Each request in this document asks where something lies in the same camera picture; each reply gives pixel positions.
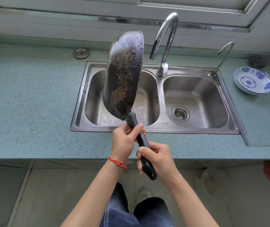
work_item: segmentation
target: jeans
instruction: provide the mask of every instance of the jeans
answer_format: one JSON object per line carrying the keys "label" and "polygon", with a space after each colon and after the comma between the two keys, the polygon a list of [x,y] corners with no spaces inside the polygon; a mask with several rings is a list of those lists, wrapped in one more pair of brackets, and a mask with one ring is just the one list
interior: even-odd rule
{"label": "jeans", "polygon": [[173,227],[168,208],[161,198],[151,197],[140,202],[129,213],[128,201],[120,183],[116,184],[99,227]]}

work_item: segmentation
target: faucet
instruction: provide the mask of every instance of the faucet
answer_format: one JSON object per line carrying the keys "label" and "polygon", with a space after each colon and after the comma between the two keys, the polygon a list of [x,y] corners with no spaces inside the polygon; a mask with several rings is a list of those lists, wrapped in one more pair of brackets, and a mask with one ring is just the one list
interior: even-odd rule
{"label": "faucet", "polygon": [[158,49],[160,47],[161,41],[164,37],[164,34],[166,33],[166,31],[168,30],[168,28],[171,26],[171,32],[170,35],[168,37],[168,41],[166,43],[165,49],[164,49],[164,53],[162,56],[162,60],[161,63],[159,65],[159,68],[156,72],[156,75],[160,78],[166,77],[168,74],[168,68],[169,68],[169,64],[166,62],[166,58],[168,56],[168,52],[171,48],[176,30],[177,30],[177,24],[178,24],[178,14],[177,13],[171,13],[166,20],[163,22],[156,40],[154,42],[154,45],[152,47],[152,51],[151,51],[151,55],[150,55],[150,59],[151,60],[155,60]]}
{"label": "faucet", "polygon": [[231,45],[230,49],[228,50],[228,53],[226,54],[226,56],[224,57],[223,61],[218,65],[217,68],[215,68],[214,70],[210,70],[210,74],[209,76],[214,78],[219,70],[219,68],[221,67],[221,65],[224,63],[224,61],[228,58],[229,54],[231,53],[231,50],[233,49],[235,42],[231,41],[230,43],[228,43],[227,45],[225,45],[217,54],[219,55],[227,46]]}

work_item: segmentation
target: frying pan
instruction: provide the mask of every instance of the frying pan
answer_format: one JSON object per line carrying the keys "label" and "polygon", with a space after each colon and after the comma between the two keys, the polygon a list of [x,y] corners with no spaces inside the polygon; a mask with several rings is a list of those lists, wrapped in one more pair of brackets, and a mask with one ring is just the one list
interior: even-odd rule
{"label": "frying pan", "polygon": [[[138,125],[132,111],[140,79],[143,58],[143,34],[141,31],[125,32],[112,43],[103,88],[103,104],[115,117],[126,120],[134,129]],[[139,146],[150,148],[144,133],[137,136]],[[157,178],[150,161],[141,157],[142,170],[151,180]]]}

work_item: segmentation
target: sink drain strainer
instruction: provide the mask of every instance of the sink drain strainer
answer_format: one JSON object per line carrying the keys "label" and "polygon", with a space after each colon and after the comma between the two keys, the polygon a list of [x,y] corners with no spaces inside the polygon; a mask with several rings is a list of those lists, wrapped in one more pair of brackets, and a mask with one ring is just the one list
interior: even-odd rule
{"label": "sink drain strainer", "polygon": [[180,122],[188,121],[190,118],[190,112],[182,106],[176,106],[173,109],[173,116]]}

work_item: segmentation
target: hand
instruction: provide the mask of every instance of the hand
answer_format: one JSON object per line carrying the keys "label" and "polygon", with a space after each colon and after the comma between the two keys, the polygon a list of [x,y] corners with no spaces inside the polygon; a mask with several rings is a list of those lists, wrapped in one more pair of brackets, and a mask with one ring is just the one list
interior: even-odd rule
{"label": "hand", "polygon": [[121,125],[113,131],[111,158],[127,164],[128,157],[133,151],[136,137],[145,129],[140,123],[132,130],[128,124]]}
{"label": "hand", "polygon": [[169,188],[171,181],[175,178],[175,176],[179,175],[179,171],[177,170],[171,155],[170,147],[162,143],[155,143],[151,141],[148,141],[148,143],[151,149],[141,146],[136,152],[139,172],[140,174],[143,173],[140,159],[141,156],[144,156],[151,162],[162,183]]}

